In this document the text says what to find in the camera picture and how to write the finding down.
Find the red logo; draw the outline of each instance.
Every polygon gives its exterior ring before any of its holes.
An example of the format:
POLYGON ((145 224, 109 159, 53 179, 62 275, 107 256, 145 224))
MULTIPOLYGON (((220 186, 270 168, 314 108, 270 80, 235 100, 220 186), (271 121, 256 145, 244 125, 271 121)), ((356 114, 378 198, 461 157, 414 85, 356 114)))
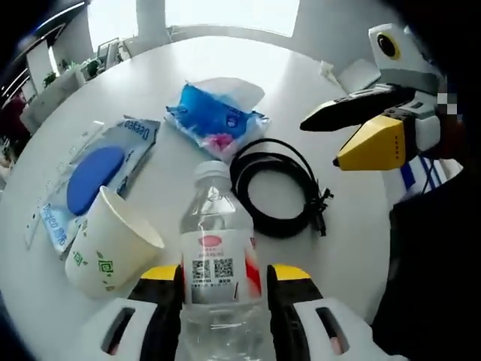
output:
POLYGON ((198 240, 198 243, 204 247, 217 247, 222 243, 222 239, 216 235, 206 235, 198 240))

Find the qr code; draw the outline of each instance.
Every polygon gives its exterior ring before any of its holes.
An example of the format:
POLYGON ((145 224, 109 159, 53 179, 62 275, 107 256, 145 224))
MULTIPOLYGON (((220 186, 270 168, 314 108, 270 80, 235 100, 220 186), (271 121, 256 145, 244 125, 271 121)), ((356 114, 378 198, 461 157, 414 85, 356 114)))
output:
POLYGON ((210 278, 210 260, 192 261, 192 276, 195 280, 210 278))
POLYGON ((213 261, 213 271, 216 278, 234 277, 232 258, 215 259, 213 261))

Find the blue stripe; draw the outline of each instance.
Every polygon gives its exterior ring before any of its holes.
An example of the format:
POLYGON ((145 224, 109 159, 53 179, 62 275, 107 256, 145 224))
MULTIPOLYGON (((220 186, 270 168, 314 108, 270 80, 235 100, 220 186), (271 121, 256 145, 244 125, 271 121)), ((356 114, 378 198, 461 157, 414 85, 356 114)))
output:
POLYGON ((440 186, 442 184, 441 178, 439 177, 439 173, 437 173, 436 165, 433 165, 433 172, 434 176, 436 176, 437 179, 437 185, 440 186))
POLYGON ((416 183, 414 179, 413 169, 409 163, 406 163, 401 167, 401 176, 403 178, 404 186, 406 187, 406 192, 416 183))
POLYGON ((426 159, 424 159, 423 157, 419 157, 419 160, 421 161, 421 164, 422 164, 422 167, 424 168, 424 172, 426 173, 426 177, 428 178, 428 182, 429 182, 429 186, 431 187, 431 189, 433 190, 434 188, 436 188, 436 185, 434 184, 433 182, 433 178, 431 177, 431 175, 429 174, 429 166, 428 166, 428 163, 426 163, 426 159))

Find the paper cup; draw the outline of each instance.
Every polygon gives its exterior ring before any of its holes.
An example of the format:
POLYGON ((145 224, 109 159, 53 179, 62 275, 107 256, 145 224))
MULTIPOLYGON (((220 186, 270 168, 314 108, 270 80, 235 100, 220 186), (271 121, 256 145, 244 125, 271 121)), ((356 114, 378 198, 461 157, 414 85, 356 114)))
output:
POLYGON ((115 192, 101 187, 65 263, 68 280, 94 299, 118 290, 164 247, 157 231, 115 192))

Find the white round table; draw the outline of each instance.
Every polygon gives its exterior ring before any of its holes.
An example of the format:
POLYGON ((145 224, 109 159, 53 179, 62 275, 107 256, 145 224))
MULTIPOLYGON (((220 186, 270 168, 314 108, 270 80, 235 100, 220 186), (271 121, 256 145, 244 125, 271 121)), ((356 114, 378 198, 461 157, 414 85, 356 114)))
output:
MULTIPOLYGON (((352 129, 329 134, 299 130, 317 105, 344 96, 344 91, 319 75, 318 62, 290 50, 236 38, 195 38, 136 56, 74 93, 38 130, 9 179, 0 202, 0 287, 19 334, 39 359, 53 359, 104 304, 69 284, 64 262, 42 224, 29 250, 22 240, 26 214, 35 206, 43 180, 92 121, 109 125, 123 114, 160 120, 186 80, 212 77, 237 77, 260 86, 265 96, 256 110, 272 119, 267 136, 296 147, 320 185, 335 194, 325 212, 326 237, 318 238, 311 229, 286 240, 259 235, 262 265, 302 267, 324 296, 335 296, 372 319, 389 264, 389 209, 382 176, 342 172, 332 165, 352 129)), ((164 125, 129 193, 128 202, 165 238, 164 263, 178 260, 178 224, 194 195, 192 171, 206 159, 164 125)), ((292 216, 302 205, 301 191, 278 174, 260 174, 251 191, 255 203, 274 216, 292 216)))

